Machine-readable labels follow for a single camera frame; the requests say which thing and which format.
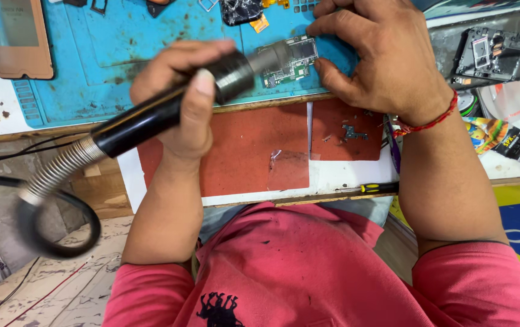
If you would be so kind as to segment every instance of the red t-shirt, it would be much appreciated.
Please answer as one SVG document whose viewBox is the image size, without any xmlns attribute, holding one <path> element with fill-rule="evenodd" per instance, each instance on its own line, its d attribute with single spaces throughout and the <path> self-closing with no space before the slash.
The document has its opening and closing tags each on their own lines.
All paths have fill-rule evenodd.
<svg viewBox="0 0 520 327">
<path fill-rule="evenodd" d="M 413 287 L 373 252 L 383 229 L 315 204 L 248 207 L 176 264 L 119 268 L 103 326 L 520 326 L 520 262 L 493 242 L 423 255 Z"/>
</svg>

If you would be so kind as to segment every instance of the spx adhesive package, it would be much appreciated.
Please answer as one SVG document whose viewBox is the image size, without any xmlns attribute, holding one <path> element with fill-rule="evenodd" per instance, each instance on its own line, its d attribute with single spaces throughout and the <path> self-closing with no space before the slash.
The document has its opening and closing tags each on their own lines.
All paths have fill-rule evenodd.
<svg viewBox="0 0 520 327">
<path fill-rule="evenodd" d="M 498 119 L 462 117 L 477 154 L 492 149 L 520 162 L 520 129 Z"/>
</svg>

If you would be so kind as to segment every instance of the blue silicone repair mat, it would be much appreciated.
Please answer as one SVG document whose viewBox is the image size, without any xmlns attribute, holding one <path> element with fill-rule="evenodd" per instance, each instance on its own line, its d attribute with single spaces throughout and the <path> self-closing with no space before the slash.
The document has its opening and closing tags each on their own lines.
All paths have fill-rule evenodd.
<svg viewBox="0 0 520 327">
<path fill-rule="evenodd" d="M 147 61 L 175 40 L 230 38 L 245 54 L 256 47 L 305 33 L 312 11 L 294 13 L 271 5 L 264 13 L 269 27 L 256 33 L 244 24 L 222 22 L 220 6 L 206 12 L 197 0 L 176 0 L 152 18 L 144 1 L 109 0 L 105 16 L 83 8 L 43 1 L 55 77 L 14 80 L 14 88 L 29 126 L 45 128 L 97 122 L 131 108 L 129 87 Z M 334 37 L 316 41 L 320 56 L 349 73 L 357 59 L 353 49 Z M 264 88 L 260 77 L 253 90 L 232 103 L 324 92 L 316 71 L 293 83 Z"/>
</svg>

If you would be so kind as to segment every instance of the hand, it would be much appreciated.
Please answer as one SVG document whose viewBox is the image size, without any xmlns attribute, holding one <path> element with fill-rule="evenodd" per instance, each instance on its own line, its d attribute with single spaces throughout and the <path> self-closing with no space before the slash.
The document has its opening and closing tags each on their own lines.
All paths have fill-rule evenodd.
<svg viewBox="0 0 520 327">
<path fill-rule="evenodd" d="M 137 75 L 131 86 L 134 104 L 155 93 L 185 80 L 189 73 L 221 56 L 234 51 L 233 41 L 178 41 L 161 51 Z M 187 161 L 198 161 L 212 146 L 212 106 L 215 96 L 213 75 L 204 69 L 198 71 L 184 94 L 180 125 L 158 136 L 166 154 Z"/>
<path fill-rule="evenodd" d="M 327 59 L 314 63 L 322 85 L 343 101 L 412 126 L 447 110 L 453 91 L 436 68 L 426 19 L 409 0 L 322 0 L 314 16 L 308 34 L 336 34 L 360 56 L 351 77 Z"/>
</svg>

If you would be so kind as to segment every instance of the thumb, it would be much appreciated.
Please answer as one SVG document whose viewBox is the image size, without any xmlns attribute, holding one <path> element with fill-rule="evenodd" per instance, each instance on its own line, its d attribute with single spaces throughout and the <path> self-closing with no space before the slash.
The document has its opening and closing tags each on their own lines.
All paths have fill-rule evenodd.
<svg viewBox="0 0 520 327">
<path fill-rule="evenodd" d="M 183 96 L 181 108 L 182 134 L 199 137 L 199 133 L 207 133 L 212 118 L 212 106 L 215 100 L 215 79 L 207 69 L 200 69 L 191 79 Z"/>
<path fill-rule="evenodd" d="M 351 84 L 351 78 L 345 75 L 337 65 L 325 58 L 319 58 L 314 63 L 314 68 L 319 73 L 321 85 L 334 93 L 349 105 L 355 102 L 355 86 Z"/>
</svg>

